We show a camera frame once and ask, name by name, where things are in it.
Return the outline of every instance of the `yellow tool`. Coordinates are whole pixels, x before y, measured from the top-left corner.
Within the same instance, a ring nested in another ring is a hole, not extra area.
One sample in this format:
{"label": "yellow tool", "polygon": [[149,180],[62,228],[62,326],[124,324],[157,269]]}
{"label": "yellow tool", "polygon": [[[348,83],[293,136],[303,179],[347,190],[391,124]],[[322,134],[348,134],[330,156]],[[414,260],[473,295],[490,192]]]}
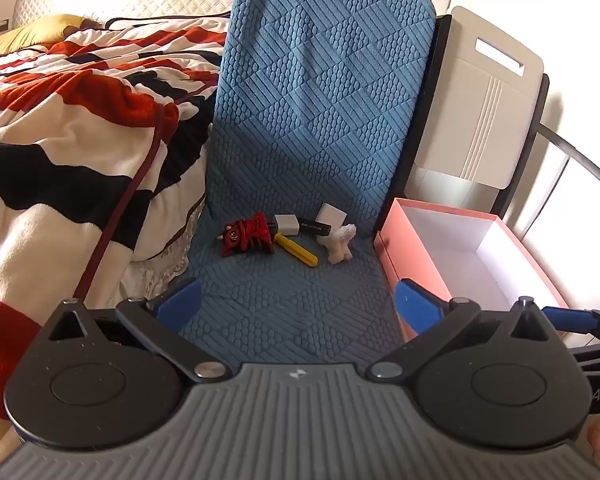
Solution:
{"label": "yellow tool", "polygon": [[315,254],[311,254],[304,247],[292,242],[286,236],[278,233],[273,237],[273,241],[282,247],[286,252],[295,256],[303,264],[306,264],[309,267],[315,267],[318,264],[318,257]]}

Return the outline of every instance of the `pink box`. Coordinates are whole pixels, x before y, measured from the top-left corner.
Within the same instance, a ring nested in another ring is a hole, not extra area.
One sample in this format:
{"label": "pink box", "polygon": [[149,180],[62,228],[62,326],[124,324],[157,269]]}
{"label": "pink box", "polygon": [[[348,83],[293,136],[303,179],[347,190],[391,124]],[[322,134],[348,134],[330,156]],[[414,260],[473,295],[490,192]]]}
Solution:
{"label": "pink box", "polygon": [[[464,296],[486,310],[509,310],[520,296],[539,307],[568,307],[495,215],[397,198],[373,245],[392,290],[411,278],[445,301]],[[400,322],[406,340],[413,338]]]}

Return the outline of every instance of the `red toy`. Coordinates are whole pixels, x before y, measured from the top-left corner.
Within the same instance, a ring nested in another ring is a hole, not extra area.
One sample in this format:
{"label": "red toy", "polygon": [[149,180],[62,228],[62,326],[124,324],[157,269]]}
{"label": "red toy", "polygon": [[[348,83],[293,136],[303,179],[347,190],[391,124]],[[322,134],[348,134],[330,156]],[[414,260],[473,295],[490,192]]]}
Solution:
{"label": "red toy", "polygon": [[242,219],[224,226],[222,234],[222,256],[245,253],[249,250],[264,251],[273,254],[273,240],[267,218],[258,212],[253,218]]}

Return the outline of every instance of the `ribbed gray surface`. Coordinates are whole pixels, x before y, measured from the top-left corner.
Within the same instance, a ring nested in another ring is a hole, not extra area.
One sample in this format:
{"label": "ribbed gray surface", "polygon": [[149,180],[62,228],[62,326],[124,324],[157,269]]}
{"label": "ribbed gray surface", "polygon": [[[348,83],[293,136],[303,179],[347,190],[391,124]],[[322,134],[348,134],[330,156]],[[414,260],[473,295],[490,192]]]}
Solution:
{"label": "ribbed gray surface", "polygon": [[26,444],[0,480],[579,480],[600,475],[568,445],[498,456],[430,428],[401,388],[352,365],[244,365],[196,386],[160,430],[106,452]]}

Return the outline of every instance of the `yellow pillow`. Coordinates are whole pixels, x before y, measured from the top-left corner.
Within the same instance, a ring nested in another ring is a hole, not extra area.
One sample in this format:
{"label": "yellow pillow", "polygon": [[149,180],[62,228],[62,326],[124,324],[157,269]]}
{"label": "yellow pillow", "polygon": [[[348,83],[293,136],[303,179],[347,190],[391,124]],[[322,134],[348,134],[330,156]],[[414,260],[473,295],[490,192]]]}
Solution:
{"label": "yellow pillow", "polygon": [[14,28],[0,36],[0,56],[31,45],[62,41],[66,27],[80,28],[81,23],[81,16],[56,14],[35,20],[29,25]]}

